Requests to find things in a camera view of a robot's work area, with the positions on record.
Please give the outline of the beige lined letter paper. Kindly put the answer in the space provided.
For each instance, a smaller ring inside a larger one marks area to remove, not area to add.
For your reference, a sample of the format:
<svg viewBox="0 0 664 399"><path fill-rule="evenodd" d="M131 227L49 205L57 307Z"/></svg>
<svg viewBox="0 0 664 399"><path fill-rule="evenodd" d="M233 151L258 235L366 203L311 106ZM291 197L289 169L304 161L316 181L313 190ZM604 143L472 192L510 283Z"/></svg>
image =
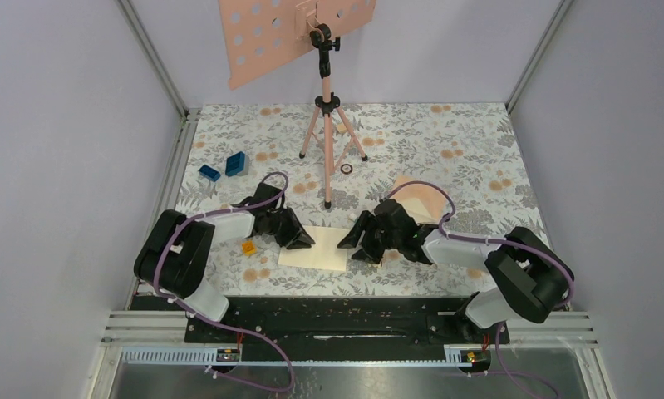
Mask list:
<svg viewBox="0 0 664 399"><path fill-rule="evenodd" d="M319 226L305 226L304 229L315 240L315 244L310 249L282 249L278 265L346 272L348 250L339 249L337 244L347 235L347 230Z"/></svg>

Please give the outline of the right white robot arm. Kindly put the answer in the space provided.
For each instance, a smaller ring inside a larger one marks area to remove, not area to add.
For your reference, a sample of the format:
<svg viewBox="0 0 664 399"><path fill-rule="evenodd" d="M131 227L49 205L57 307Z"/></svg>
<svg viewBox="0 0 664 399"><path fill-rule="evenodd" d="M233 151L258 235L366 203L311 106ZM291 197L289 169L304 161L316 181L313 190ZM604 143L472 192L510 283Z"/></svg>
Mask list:
<svg viewBox="0 0 664 399"><path fill-rule="evenodd" d="M337 246L368 264L395 250L415 263L488 273L495 288L470 297L455 321L466 342L479 341L489 328L510 319L543 323L573 289L573 273L531 230L515 227L503 237L451 233L440 224L416 222L393 199L363 211Z"/></svg>

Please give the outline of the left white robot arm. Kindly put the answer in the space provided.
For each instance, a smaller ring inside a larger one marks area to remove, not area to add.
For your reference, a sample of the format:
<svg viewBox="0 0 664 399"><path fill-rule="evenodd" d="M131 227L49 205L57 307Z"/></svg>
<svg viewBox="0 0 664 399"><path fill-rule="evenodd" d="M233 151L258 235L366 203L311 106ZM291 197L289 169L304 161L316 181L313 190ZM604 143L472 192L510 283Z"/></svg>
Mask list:
<svg viewBox="0 0 664 399"><path fill-rule="evenodd" d="M231 209L188 217L173 209L161 213L135 259L134 275L156 283L167 298L179 299L191 314L206 317L205 331L225 342L237 330L227 313L228 299L205 281L209 252L215 243L269 235L282 249L310 249L315 241L292 209L284 206L282 189L259 183L253 195Z"/></svg>

